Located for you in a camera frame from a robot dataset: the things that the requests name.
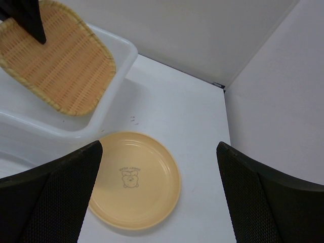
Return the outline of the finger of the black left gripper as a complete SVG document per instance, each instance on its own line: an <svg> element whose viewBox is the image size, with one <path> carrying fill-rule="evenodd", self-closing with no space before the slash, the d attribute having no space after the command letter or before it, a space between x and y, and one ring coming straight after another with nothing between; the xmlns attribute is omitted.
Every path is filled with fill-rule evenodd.
<svg viewBox="0 0 324 243"><path fill-rule="evenodd" d="M46 43L38 0L1 0L1 21L10 18L40 44Z"/></svg>

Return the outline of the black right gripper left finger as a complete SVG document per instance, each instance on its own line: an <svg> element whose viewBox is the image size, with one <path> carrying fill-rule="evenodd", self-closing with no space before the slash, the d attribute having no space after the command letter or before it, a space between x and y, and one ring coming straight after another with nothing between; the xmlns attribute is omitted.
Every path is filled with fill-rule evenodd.
<svg viewBox="0 0 324 243"><path fill-rule="evenodd" d="M102 154L94 141L1 178L1 242L77 242Z"/></svg>

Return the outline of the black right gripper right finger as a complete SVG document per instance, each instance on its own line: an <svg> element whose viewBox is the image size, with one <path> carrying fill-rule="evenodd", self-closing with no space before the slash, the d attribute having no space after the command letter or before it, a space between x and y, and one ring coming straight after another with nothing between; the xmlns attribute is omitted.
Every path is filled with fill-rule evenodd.
<svg viewBox="0 0 324 243"><path fill-rule="evenodd" d="M323 185L220 142L218 167L237 242L323 242Z"/></svg>

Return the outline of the square woven bamboo tray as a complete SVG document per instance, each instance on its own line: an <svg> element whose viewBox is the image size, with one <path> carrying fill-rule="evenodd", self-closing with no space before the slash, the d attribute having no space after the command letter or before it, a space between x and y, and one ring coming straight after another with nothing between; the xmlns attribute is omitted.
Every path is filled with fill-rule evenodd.
<svg viewBox="0 0 324 243"><path fill-rule="evenodd" d="M114 57L68 6L40 1L40 44L12 18L1 23L1 68L60 113L92 112L116 74Z"/></svg>

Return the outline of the translucent white plastic bin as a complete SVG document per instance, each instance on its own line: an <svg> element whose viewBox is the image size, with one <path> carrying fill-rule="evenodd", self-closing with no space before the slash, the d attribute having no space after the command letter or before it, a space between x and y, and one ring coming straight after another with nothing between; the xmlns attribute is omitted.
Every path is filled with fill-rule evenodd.
<svg viewBox="0 0 324 243"><path fill-rule="evenodd" d="M64 115L1 70L1 177L64 156L100 137L111 104L138 51L128 40L91 25L116 62L116 75L94 111Z"/></svg>

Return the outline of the yellow plastic plate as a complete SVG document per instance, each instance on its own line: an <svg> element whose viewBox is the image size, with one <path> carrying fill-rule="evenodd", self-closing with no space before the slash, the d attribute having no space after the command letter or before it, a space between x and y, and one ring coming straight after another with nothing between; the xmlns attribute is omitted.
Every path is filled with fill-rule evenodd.
<svg viewBox="0 0 324 243"><path fill-rule="evenodd" d="M181 193L181 175L169 151L136 132L101 138L103 153L89 208L104 223L143 230L166 219Z"/></svg>

